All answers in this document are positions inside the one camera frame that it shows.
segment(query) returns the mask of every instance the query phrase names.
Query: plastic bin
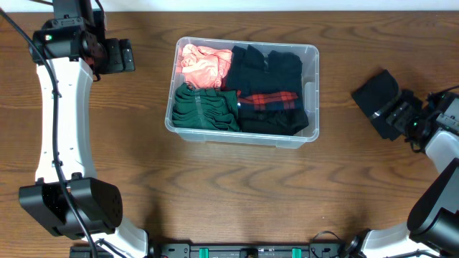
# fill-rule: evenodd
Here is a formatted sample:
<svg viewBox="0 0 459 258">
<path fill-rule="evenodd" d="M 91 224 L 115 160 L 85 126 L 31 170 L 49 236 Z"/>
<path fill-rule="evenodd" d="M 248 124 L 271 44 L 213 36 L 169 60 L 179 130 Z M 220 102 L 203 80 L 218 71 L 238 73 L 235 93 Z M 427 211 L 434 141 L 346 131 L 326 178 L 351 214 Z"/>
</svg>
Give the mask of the plastic bin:
<svg viewBox="0 0 459 258">
<path fill-rule="evenodd" d="M 309 119 L 309 126 L 294 136 L 288 135 L 266 135 L 258 133 L 238 133 L 226 132 L 218 130 L 200 130 L 176 128 L 172 123 L 172 109 L 174 107 L 175 90 L 184 82 L 185 77 L 182 73 L 176 72 L 177 58 L 179 50 L 183 49 L 186 44 L 194 44 L 196 46 L 212 47 L 214 49 L 232 49 L 234 46 L 247 49 L 248 45 L 260 50 L 267 55 L 272 50 L 278 52 L 292 52 L 298 55 L 303 63 L 303 103 L 306 114 Z M 299 148 L 304 143 L 310 143 L 317 139 L 319 133 L 318 127 L 318 62 L 319 54 L 316 47 L 308 44 L 274 44 L 264 42 L 241 42 L 235 40 L 221 39 L 200 39 L 193 37 L 183 37 L 178 40 L 174 69 L 172 71 L 171 89 L 169 91 L 169 101 L 167 103 L 166 128 L 171 132 L 178 133 L 184 140 L 205 142 L 217 141 L 225 143 L 246 143 L 257 145 L 273 145 L 279 148 Z"/>
</svg>

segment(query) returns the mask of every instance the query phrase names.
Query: pink cloth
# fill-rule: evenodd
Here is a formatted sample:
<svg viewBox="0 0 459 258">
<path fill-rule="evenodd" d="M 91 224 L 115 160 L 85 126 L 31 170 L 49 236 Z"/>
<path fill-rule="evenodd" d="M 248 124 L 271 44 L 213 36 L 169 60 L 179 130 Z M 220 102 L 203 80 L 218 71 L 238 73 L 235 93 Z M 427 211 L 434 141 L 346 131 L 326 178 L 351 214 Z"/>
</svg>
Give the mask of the pink cloth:
<svg viewBox="0 0 459 258">
<path fill-rule="evenodd" d="M 231 50 L 187 44 L 181 55 L 181 72 L 185 75 L 185 82 L 197 89 L 222 86 L 222 79 L 227 76 L 231 65 Z"/>
</svg>

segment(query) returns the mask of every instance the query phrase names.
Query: plaid strip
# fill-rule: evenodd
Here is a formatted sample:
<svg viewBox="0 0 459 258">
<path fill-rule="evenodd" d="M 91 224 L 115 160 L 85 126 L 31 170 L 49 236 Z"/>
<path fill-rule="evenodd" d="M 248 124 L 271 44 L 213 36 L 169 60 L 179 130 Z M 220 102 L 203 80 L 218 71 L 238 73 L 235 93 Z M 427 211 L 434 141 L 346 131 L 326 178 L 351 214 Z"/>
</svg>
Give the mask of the plaid strip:
<svg viewBox="0 0 459 258">
<path fill-rule="evenodd" d="M 240 97 L 237 91 L 237 106 L 242 110 L 292 110 L 302 108 L 303 102 L 294 92 L 276 92 L 271 94 L 254 94 Z"/>
</svg>

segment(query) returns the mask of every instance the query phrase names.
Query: white background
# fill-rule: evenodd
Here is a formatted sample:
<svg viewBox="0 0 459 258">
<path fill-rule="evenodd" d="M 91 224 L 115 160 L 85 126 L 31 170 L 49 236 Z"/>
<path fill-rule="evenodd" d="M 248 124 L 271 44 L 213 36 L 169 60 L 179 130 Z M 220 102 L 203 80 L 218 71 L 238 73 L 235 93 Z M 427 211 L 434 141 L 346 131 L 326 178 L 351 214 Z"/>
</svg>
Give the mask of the white background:
<svg viewBox="0 0 459 258">
<path fill-rule="evenodd" d="M 106 11 L 459 10 L 459 0 L 100 0 Z M 52 11 L 28 0 L 0 0 L 5 11 Z"/>
</svg>

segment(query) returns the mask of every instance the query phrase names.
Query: dark green folded fabric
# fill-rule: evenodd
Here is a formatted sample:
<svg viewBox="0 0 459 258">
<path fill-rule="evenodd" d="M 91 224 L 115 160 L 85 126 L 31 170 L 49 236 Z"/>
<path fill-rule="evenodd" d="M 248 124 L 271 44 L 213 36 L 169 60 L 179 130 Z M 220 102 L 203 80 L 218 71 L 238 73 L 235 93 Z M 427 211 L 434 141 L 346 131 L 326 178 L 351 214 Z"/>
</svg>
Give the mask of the dark green folded fabric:
<svg viewBox="0 0 459 258">
<path fill-rule="evenodd" d="M 190 90 L 186 83 L 175 92 L 172 122 L 176 127 L 240 132 L 235 91 Z"/>
</svg>

